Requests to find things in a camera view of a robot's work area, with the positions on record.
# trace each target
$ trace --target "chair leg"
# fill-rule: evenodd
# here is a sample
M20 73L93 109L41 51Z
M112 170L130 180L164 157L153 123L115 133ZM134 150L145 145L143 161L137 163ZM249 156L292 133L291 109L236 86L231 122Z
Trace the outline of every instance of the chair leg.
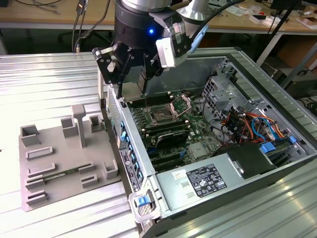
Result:
M72 31L67 31L65 33L61 33L61 34L58 35L57 40L58 40L59 43L63 43L63 37L64 36L68 36L68 35L72 35L72 34L73 34Z
M32 40L33 39L30 29L25 29L25 34L26 34L26 38L28 40Z
M111 44L111 42L104 36L100 35L99 33L97 32L92 32L92 35L97 37L98 39L102 40L102 41L107 41L108 43Z

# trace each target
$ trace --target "metal bracket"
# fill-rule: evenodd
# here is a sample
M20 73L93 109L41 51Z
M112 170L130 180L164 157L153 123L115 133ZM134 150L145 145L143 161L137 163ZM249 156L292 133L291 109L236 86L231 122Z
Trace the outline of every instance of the metal bracket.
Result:
M186 104L187 104L187 109L185 109L184 111L182 111L180 114L177 113L177 111L175 110L175 107L173 105L173 103L178 100L179 98L182 98ZM192 108L192 105L190 104L190 99L186 97L185 94L181 94L179 97L175 98L170 104L169 104L169 107L170 107L170 111L171 113L176 116L176 117L179 117L181 115L183 115L185 112L187 112L188 110L190 110Z

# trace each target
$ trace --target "desk leg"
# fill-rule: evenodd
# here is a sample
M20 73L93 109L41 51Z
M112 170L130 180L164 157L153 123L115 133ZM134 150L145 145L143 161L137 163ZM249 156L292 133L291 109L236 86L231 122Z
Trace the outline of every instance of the desk leg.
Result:
M7 55L8 52L6 51L2 36L0 35L0 56L1 55Z
M271 53L271 51L273 50L274 46L279 41L281 36L282 36L282 34L276 34L273 37L273 39L270 41L270 43L267 45L266 49L262 52L261 56L259 57L259 59L257 61L258 66L261 66L263 64L264 60L269 55L269 53Z

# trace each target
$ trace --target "workbench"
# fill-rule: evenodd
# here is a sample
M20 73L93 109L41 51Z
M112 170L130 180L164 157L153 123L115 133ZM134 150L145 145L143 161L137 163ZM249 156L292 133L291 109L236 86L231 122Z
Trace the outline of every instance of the workbench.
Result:
M102 116L97 65L92 53L0 58L1 237L139 237L122 182L30 212L20 209L20 126L59 126L61 118L70 116L69 106L79 103L86 108L84 120L92 115ZM316 197L314 160L276 184L161 237L317 237Z
M8 7L0 8L0 29L1 28L23 28L23 29L72 29L76 18L76 0L62 0L56 3L60 14L54 14L35 6L21 4L11 0ZM254 0L246 0L247 6L259 5L266 15L270 15L271 9ZM106 0L89 0L87 14L83 29L90 29L103 15ZM97 30L113 30L115 1L111 0L105 20L96 28ZM274 36L257 61L259 65L264 62L268 54L274 48L282 35L317 35L298 21L297 16L291 16L288 23L284 23L279 32ZM218 33L246 33L246 34L267 34L268 27L262 24L255 24L248 19L248 16L235 16L227 11L209 22L209 32ZM5 47L1 45L0 55L5 53Z

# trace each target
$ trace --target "warning label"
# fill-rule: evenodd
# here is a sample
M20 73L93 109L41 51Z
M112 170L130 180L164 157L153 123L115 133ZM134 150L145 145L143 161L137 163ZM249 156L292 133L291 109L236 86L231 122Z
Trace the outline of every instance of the warning label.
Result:
M191 170L186 174L199 197L210 195L227 187L213 164Z

